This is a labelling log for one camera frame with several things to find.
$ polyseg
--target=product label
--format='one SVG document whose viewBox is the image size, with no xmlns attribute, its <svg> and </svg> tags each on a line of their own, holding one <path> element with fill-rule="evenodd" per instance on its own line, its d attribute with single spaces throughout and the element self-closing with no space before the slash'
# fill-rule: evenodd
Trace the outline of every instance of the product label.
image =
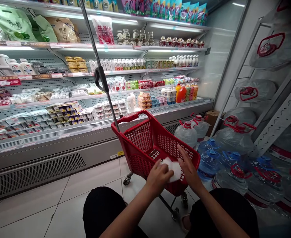
<svg viewBox="0 0 291 238">
<path fill-rule="evenodd" d="M 274 157 L 291 163 L 291 152 L 281 149 L 275 145 L 270 146 L 268 153 Z"/>
</svg>

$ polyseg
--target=tile floor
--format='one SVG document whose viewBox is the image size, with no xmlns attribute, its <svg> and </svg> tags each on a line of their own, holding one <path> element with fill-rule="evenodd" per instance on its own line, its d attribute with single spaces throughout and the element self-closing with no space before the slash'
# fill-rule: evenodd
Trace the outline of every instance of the tile floor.
<svg viewBox="0 0 291 238">
<path fill-rule="evenodd" d="M 123 186 L 128 173 L 125 157 L 121 157 L 0 201 L 0 238 L 85 237 L 82 214 L 89 192 L 107 186 L 129 203 L 145 180 L 133 175 L 131 183 Z M 189 210 L 182 207 L 180 197 L 173 206 L 179 208 L 180 216 L 189 213 L 198 199 L 190 188 L 187 195 Z M 174 197 L 168 191 L 163 191 L 162 196 L 172 203 Z M 159 198 L 152 202 L 139 225 L 149 237 L 185 237 Z"/>
</svg>

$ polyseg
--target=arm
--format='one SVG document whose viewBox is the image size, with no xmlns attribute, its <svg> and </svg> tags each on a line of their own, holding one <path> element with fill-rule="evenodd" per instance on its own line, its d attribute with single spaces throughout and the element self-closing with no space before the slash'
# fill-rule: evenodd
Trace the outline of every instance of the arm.
<svg viewBox="0 0 291 238">
<path fill-rule="evenodd" d="M 177 147 L 184 158 L 184 161 L 178 159 L 178 162 L 185 173 L 186 181 L 202 200 L 221 236 L 223 238 L 250 238 L 204 187 L 185 150 L 179 145 Z"/>
<path fill-rule="evenodd" d="M 158 160 L 153 166 L 145 186 L 132 200 L 132 202 L 120 213 L 120 215 L 102 233 L 101 238 L 126 238 L 130 237 L 137 227 L 146 209 L 151 202 L 162 193 L 165 184 L 173 176 L 173 170 L 169 171 L 166 164 L 160 165 Z"/>
</svg>

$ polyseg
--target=black pants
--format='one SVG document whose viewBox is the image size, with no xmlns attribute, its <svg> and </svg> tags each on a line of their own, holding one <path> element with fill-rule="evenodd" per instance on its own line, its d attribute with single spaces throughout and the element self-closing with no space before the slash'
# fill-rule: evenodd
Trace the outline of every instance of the black pants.
<svg viewBox="0 0 291 238">
<path fill-rule="evenodd" d="M 227 188 L 214 189 L 210 194 L 251 238 L 259 237 L 256 213 L 242 195 Z M 93 189 L 83 207 L 86 237 L 99 237 L 125 207 L 122 197 L 111 188 L 98 187 Z M 200 200 L 192 207 L 190 221 L 192 227 L 186 238 L 197 238 L 206 234 L 213 238 L 221 237 Z M 147 235 L 140 227 L 137 227 L 132 237 L 147 238 Z"/>
</svg>

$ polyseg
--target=red shopping cart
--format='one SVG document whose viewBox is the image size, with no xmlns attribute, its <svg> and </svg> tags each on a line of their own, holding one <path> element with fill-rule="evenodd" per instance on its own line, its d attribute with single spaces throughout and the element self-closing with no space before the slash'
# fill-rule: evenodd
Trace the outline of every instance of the red shopping cart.
<svg viewBox="0 0 291 238">
<path fill-rule="evenodd" d="M 132 174 L 137 174 L 144 179 L 147 179 L 150 170 L 157 160 L 163 160 L 169 157 L 172 161 L 177 161 L 178 158 L 183 159 L 177 144 L 182 146 L 191 158 L 193 165 L 197 169 L 200 162 L 200 155 L 193 148 L 173 136 L 168 132 L 147 110 L 131 113 L 117 120 L 117 123 L 131 122 L 139 117 L 140 114 L 145 114 L 148 119 L 131 127 L 125 132 L 120 132 L 117 129 L 115 122 L 111 124 L 112 130 L 118 136 L 123 148 L 127 163 L 131 173 L 127 175 L 124 185 L 128 185 Z M 182 171 L 179 180 L 169 183 L 165 186 L 171 194 L 182 196 L 182 201 L 187 206 L 187 196 L 184 192 L 188 186 L 186 178 Z M 159 196 L 163 203 L 169 208 L 173 219 L 178 217 L 178 209 L 173 210 L 167 202 Z"/>
</svg>

